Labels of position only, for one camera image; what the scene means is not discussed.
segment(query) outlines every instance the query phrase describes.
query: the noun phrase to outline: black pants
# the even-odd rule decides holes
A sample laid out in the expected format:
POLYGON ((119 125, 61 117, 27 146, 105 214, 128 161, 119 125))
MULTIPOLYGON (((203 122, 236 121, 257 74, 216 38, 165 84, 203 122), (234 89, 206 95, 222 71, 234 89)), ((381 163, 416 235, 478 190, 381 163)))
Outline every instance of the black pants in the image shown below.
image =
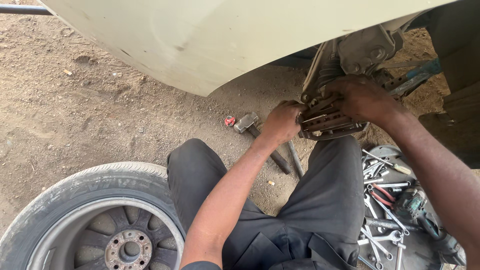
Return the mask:
MULTIPOLYGON (((271 238, 286 227, 319 234, 345 261, 356 263, 354 249, 365 213, 360 159, 352 136, 317 142, 308 171, 276 217, 246 200, 223 248, 224 268, 235 264, 258 233, 271 238)), ((168 184, 185 231, 226 172, 220 157, 199 139, 186 141, 169 155, 168 184)))

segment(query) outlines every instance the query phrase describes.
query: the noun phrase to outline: hand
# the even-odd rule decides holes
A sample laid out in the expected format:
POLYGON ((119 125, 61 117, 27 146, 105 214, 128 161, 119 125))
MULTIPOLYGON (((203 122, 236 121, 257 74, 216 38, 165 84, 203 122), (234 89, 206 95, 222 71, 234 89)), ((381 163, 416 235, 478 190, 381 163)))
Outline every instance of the hand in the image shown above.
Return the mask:
POLYGON ((294 100, 280 102, 268 115, 262 136, 277 146, 291 140, 300 131, 298 115, 307 108, 294 100))
POLYGON ((325 87, 326 95, 339 93, 333 105, 357 121, 369 121, 382 127, 398 113, 407 109, 398 104, 387 91, 364 76, 347 75, 325 87))

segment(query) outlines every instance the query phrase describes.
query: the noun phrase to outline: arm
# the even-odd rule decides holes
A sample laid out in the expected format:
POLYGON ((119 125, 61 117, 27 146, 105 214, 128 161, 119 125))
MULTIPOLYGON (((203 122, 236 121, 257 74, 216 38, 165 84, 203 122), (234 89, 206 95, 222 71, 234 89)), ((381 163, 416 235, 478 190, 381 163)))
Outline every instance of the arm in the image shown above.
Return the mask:
POLYGON ((417 118, 378 85, 347 76, 327 86, 344 99, 334 104, 344 114, 384 129, 410 161, 445 228, 463 246, 468 267, 480 266, 480 181, 441 145, 417 118))
POLYGON ((240 216, 258 172, 268 156, 300 131, 296 118, 304 105, 282 101, 268 115, 263 132, 220 179, 198 210, 187 233, 180 268, 210 261, 222 268, 222 248, 240 216))

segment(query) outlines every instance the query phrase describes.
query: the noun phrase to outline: pliers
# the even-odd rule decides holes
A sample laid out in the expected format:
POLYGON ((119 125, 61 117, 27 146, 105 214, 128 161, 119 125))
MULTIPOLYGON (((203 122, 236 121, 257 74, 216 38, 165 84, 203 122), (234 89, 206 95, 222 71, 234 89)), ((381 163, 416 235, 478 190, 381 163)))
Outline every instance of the pliers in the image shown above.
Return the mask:
POLYGON ((376 194, 374 191, 373 191, 373 188, 376 188, 378 190, 380 190, 383 194, 385 194, 385 196, 387 196, 387 198, 389 200, 391 200, 392 202, 395 202, 395 198, 390 195, 390 193, 388 193, 386 190, 384 190, 383 188, 379 187, 377 184, 373 183, 373 184, 369 184, 367 186, 367 189, 368 189, 368 192, 373 196, 375 197, 377 200, 379 200, 381 203, 385 204, 385 205, 388 205, 391 209, 393 209, 393 203, 391 202, 388 202, 386 200, 384 200, 382 197, 380 197, 378 194, 376 194))

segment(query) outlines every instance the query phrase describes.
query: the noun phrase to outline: wheel rim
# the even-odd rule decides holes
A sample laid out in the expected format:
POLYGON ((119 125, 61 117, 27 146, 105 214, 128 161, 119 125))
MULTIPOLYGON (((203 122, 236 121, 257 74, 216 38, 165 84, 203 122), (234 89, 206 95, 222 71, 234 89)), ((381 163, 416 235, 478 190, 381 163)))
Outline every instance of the wheel rim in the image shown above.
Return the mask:
POLYGON ((183 244, 183 236, 174 221, 158 207, 135 198, 105 198, 77 207, 58 220, 36 245, 27 269, 141 270, 160 263, 176 270, 180 264, 183 244), (129 219, 126 207, 133 211, 138 208, 135 220, 129 219), (111 235, 93 229, 92 221, 100 215, 106 215, 113 221, 111 235), (158 228, 151 228, 154 219, 160 220, 164 225, 160 223, 158 228), (121 233, 126 234, 120 243, 120 239, 114 238, 118 238, 121 233), (177 250, 159 246, 171 237, 177 250), (139 249, 138 254, 135 254, 135 245, 143 248, 139 249), (85 248, 87 251, 100 249, 103 254, 91 252, 93 259, 89 260, 85 256, 88 252, 80 252, 85 248))

